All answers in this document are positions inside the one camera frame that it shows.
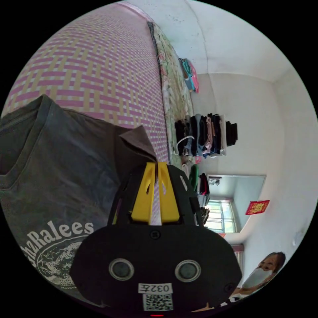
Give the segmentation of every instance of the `woman's hair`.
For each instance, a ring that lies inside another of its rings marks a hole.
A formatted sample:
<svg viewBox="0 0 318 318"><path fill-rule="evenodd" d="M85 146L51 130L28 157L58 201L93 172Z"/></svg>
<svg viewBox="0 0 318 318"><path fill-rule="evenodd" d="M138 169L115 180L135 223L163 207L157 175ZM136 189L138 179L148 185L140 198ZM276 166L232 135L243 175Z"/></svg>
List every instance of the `woman's hair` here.
<svg viewBox="0 0 318 318"><path fill-rule="evenodd" d="M277 274L280 269L283 267L285 261L286 261L286 256L283 252L273 252L273 253L270 253L268 254L263 260L262 262L264 262L267 258L269 258L270 256L273 256L273 255L277 255L277 264L276 264L276 267L275 269L273 270L273 273L274 274Z"/></svg>

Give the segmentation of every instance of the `label sticker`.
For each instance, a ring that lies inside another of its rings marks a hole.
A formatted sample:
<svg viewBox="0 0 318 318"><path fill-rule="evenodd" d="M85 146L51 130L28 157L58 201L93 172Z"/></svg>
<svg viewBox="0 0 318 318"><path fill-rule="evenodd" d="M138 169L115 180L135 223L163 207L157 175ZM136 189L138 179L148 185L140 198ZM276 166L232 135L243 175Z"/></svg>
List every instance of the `label sticker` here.
<svg viewBox="0 0 318 318"><path fill-rule="evenodd" d="M138 284L138 293L151 295L172 294L172 284Z"/></svg>
<svg viewBox="0 0 318 318"><path fill-rule="evenodd" d="M172 294L142 294L144 311L173 310Z"/></svg>

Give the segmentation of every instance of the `yellow robot part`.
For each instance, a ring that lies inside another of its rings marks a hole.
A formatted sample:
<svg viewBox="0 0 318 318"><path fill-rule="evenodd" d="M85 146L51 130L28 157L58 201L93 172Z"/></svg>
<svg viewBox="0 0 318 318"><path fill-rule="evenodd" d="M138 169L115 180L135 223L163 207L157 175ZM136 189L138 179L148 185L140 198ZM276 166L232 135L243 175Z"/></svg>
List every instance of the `yellow robot part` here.
<svg viewBox="0 0 318 318"><path fill-rule="evenodd" d="M177 222L180 218L179 210L166 162L158 162L158 183L161 224Z"/></svg>
<svg viewBox="0 0 318 318"><path fill-rule="evenodd" d="M150 225L156 179L155 172L156 164L153 162L147 162L135 205L132 210L131 217L135 222L144 222Z"/></svg>

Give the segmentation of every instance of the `white wall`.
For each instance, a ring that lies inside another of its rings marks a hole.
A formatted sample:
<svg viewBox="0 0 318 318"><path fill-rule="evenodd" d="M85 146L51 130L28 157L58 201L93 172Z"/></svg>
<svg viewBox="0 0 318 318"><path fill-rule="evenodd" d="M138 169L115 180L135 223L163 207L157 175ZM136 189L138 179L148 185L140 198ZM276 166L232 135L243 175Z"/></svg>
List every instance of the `white wall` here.
<svg viewBox="0 0 318 318"><path fill-rule="evenodd" d="M245 215L249 203L258 200L265 177L251 176L235 179L237 183L233 196L233 204L237 213L238 230L241 231L250 217L249 215Z"/></svg>
<svg viewBox="0 0 318 318"><path fill-rule="evenodd" d="M227 148L226 157L203 159L200 172L207 174L266 175L260 200L277 191L284 150L283 122L271 83L251 76L213 74L211 82L217 112L238 124L238 141ZM241 243L262 215L249 218L240 233L227 234L230 243Z"/></svg>
<svg viewBox="0 0 318 318"><path fill-rule="evenodd" d="M128 0L147 13L198 74L231 73L275 81L291 65L265 35L239 17L193 0Z"/></svg>
<svg viewBox="0 0 318 318"><path fill-rule="evenodd" d="M206 116L209 113L216 113L216 101L211 85L209 74L199 74L197 76L199 82L199 93L192 92L191 99L194 114L202 114Z"/></svg>
<svg viewBox="0 0 318 318"><path fill-rule="evenodd" d="M317 205L318 122L313 104L294 68L274 89L285 129L279 186L261 222L244 242L244 279L271 252L282 251L290 259L295 251L293 237L308 228Z"/></svg>

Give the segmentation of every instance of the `floral bedsheet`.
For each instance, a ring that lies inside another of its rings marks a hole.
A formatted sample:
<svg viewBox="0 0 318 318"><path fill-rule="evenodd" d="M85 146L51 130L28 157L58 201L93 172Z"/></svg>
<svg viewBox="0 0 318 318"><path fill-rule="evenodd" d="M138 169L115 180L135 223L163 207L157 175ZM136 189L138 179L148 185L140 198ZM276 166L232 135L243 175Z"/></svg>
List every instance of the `floral bedsheet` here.
<svg viewBox="0 0 318 318"><path fill-rule="evenodd" d="M178 56L170 41L159 26L153 24L153 37L157 45L158 62L161 73L162 98L167 127L169 164L181 168L181 158L177 152L177 137L175 122L186 115L193 116L193 106L190 92L184 81Z"/></svg>

